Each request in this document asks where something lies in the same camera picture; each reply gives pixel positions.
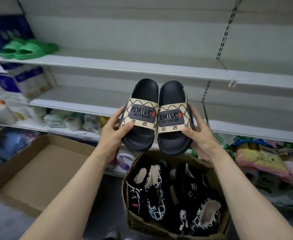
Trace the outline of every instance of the hand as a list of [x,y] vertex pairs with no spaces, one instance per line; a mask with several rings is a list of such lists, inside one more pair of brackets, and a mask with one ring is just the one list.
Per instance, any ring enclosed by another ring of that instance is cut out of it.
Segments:
[[196,109],[191,106],[191,110],[198,127],[195,130],[184,128],[182,129],[182,133],[193,140],[191,147],[201,159],[211,161],[212,157],[216,155],[216,152],[221,150],[221,146]]
[[100,141],[94,151],[97,151],[103,155],[106,159],[106,163],[112,161],[116,156],[118,147],[121,143],[121,139],[133,128],[132,122],[125,124],[119,129],[118,118],[124,111],[125,107],[121,107],[102,129]]

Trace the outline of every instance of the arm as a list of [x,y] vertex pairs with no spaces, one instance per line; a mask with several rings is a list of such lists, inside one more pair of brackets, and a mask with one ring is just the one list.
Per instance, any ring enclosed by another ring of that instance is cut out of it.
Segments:
[[194,107],[192,113],[198,128],[195,131],[184,129],[182,132],[193,139],[192,148],[198,155],[213,165],[239,238],[293,239],[293,227],[252,185],[228,153],[221,148]]
[[106,165],[115,157],[122,137],[134,126],[128,123],[117,131],[113,129],[123,110],[111,117],[96,149],[21,240],[82,239]]

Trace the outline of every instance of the green clog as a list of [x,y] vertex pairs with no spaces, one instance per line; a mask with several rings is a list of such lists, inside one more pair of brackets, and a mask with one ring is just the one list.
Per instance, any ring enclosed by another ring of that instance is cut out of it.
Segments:
[[26,44],[24,39],[13,37],[10,43],[2,47],[0,50],[0,56],[5,59],[12,59],[19,47],[24,44]]
[[59,46],[57,44],[46,44],[36,39],[30,39],[26,44],[21,45],[18,48],[17,52],[14,53],[14,58],[18,60],[34,59],[52,54],[58,50]]

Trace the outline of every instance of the open cardboard box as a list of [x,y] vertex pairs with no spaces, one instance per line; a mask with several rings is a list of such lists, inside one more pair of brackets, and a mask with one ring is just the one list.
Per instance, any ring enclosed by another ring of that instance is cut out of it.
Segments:
[[[158,161],[166,161],[169,163],[173,168],[176,168],[176,166],[179,163],[189,163],[189,165],[193,168],[199,169],[202,172],[205,172],[208,178],[208,184],[211,188],[216,189],[219,194],[222,196],[224,202],[222,203],[221,208],[221,217],[220,217],[220,225],[218,227],[217,233],[212,234],[208,237],[198,237],[198,236],[191,236],[191,235],[177,235],[168,232],[163,226],[161,226],[159,223],[155,221],[150,221],[149,223],[144,222],[142,218],[139,216],[133,214],[127,206],[128,202],[128,187],[126,184],[126,179],[132,173],[132,171],[135,170],[135,168],[141,168],[150,166],[153,163],[156,163]],[[180,156],[167,156],[159,151],[148,151],[143,154],[141,154],[133,163],[131,169],[129,170],[126,177],[123,179],[122,182],[122,200],[124,204],[125,211],[128,215],[128,226],[130,229],[143,232],[149,235],[155,235],[158,237],[171,237],[176,239],[194,239],[194,240],[220,240],[220,239],[226,239],[226,234],[229,230],[230,225],[230,213],[227,207],[227,204],[224,199],[224,195],[222,192],[222,188],[220,186],[219,180],[212,168],[208,168],[207,166],[203,165],[199,160],[196,160],[194,157],[187,156],[185,154]]]
[[0,167],[0,201],[39,216],[94,149],[56,135],[38,137]]

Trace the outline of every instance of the slide sandal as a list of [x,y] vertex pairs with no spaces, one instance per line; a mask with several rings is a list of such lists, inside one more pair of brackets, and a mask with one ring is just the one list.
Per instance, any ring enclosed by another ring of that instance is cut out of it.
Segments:
[[18,60],[28,60],[39,58],[52,54],[59,50],[59,46],[54,43],[45,44],[36,39],[28,40],[25,45],[19,47],[14,54],[14,58]]
[[134,87],[120,119],[120,128],[133,122],[134,127],[122,138],[131,151],[145,152],[151,148],[157,129],[158,84],[151,79],[142,79]]
[[194,130],[193,116],[183,85],[168,81],[159,96],[158,143],[167,155],[180,155],[190,148],[192,139],[184,135],[183,128]]
[[0,56],[5,59],[12,59],[21,45],[25,43],[26,41],[24,39],[13,37],[8,44],[2,47]]

